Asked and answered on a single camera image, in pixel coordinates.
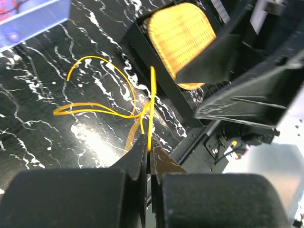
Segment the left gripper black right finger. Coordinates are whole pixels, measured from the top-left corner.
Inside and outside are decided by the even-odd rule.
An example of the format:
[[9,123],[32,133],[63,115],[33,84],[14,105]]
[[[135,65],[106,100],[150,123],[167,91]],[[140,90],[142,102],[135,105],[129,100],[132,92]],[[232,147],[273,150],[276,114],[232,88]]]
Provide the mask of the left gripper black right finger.
[[286,228],[273,185],[257,174],[186,172],[153,140],[152,210],[159,228]]

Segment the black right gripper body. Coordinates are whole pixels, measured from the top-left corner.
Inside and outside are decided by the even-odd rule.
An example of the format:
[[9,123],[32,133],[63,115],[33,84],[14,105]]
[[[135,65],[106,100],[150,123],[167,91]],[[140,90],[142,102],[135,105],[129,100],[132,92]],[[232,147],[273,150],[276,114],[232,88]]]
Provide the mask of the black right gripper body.
[[223,21],[238,38],[232,46],[231,71],[249,71],[298,37],[304,51],[302,0],[225,0]]

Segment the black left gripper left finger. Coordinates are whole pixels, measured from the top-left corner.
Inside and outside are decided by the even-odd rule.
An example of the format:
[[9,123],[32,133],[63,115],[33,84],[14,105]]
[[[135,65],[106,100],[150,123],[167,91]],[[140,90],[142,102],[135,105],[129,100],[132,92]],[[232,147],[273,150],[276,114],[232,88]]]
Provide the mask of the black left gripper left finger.
[[0,202],[3,228],[143,228],[147,137],[109,168],[46,169],[15,176]]

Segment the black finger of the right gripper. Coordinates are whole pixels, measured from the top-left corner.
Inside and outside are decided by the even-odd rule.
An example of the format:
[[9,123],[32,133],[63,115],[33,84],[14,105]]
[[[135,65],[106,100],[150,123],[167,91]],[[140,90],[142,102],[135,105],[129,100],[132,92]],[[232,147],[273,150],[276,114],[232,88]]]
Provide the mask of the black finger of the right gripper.
[[273,55],[206,99],[194,117],[276,128],[303,84],[303,51]]
[[228,81],[240,43],[240,35],[216,37],[205,50],[177,73],[175,82],[207,84]]

